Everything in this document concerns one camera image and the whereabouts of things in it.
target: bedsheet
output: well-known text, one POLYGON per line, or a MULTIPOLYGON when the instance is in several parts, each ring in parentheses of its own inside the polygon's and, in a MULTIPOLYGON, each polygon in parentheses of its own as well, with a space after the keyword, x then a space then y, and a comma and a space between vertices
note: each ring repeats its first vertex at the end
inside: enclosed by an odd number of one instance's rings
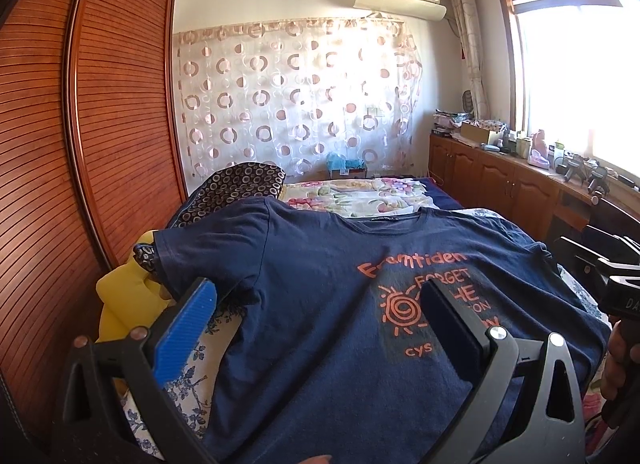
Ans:
MULTIPOLYGON (((429 179, 386 178, 298 183, 285 185, 280 199, 295 208, 333 211, 345 217, 406 214, 420 206, 499 217, 488 209, 462 209, 429 179)), ((606 317, 597 309, 593 298, 562 268, 561 277, 578 296, 585 309, 606 322, 606 317)), ((204 434, 209 422, 211 397, 220 361, 240 326, 243 314, 244 309, 237 306, 227 306, 216 311, 191 352, 180 378, 166 386, 176 408, 198 436, 204 434)), ((598 391, 593 386, 592 383, 590 393, 597 394, 598 391)), ((145 452, 162 458, 130 394, 124 398, 123 408, 140 447, 145 452)))

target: window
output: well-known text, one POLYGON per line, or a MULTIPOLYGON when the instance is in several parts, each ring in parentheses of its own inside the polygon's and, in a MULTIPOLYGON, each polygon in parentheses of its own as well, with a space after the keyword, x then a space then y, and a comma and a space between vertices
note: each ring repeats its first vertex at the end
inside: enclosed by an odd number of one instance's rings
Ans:
POLYGON ((618 0, 504 0, 512 127, 640 176, 640 15, 618 0))

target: wooden window frame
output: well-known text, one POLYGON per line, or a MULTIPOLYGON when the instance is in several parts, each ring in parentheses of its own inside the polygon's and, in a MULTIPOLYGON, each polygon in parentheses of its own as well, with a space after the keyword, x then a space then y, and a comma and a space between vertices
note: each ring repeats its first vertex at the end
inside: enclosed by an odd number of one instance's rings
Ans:
POLYGON ((511 0, 500 0, 502 18, 504 20, 504 30, 507 37, 507 50, 509 55, 509 81, 510 81, 510 116, 509 126, 513 130, 518 130, 524 126, 524 116, 526 115, 526 97, 524 87, 524 70, 522 66, 522 40, 518 19, 513 13, 511 0), (519 39, 519 57, 515 56, 514 36, 519 39))

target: orange sun graphic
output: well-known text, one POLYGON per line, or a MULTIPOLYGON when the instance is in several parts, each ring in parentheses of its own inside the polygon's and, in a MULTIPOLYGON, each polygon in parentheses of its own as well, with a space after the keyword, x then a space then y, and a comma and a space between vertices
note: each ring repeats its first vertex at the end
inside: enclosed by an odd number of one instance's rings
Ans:
POLYGON ((393 287, 386 288, 382 285, 378 285, 378 288, 384 293, 380 295, 380 298, 385 301, 380 304, 380 308, 384 308, 385 312, 382 315, 382 322, 393 323, 394 335, 397 337, 400 333, 400 328, 407 334, 412 335, 414 332, 409 328, 417 323, 418 327, 428 326, 427 322, 418 323, 422 318, 422 310, 420 309, 420 290, 415 293, 415 297, 411 297, 409 294, 411 291, 417 288, 416 285, 412 285, 404 292, 398 292, 393 287))

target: black patterned cushion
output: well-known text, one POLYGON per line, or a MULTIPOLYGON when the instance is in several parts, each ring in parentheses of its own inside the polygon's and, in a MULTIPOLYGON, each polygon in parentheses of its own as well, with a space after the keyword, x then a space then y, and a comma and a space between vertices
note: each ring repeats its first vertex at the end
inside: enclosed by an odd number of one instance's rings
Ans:
MULTIPOLYGON (((277 166, 259 162, 243 162, 216 171, 193 192, 165 228, 193 224, 244 197, 271 195, 278 198, 284 176, 284 171, 277 166)), ((133 246, 133 258, 140 267, 151 274, 156 274, 155 257, 156 247, 152 243, 137 243, 133 246)))

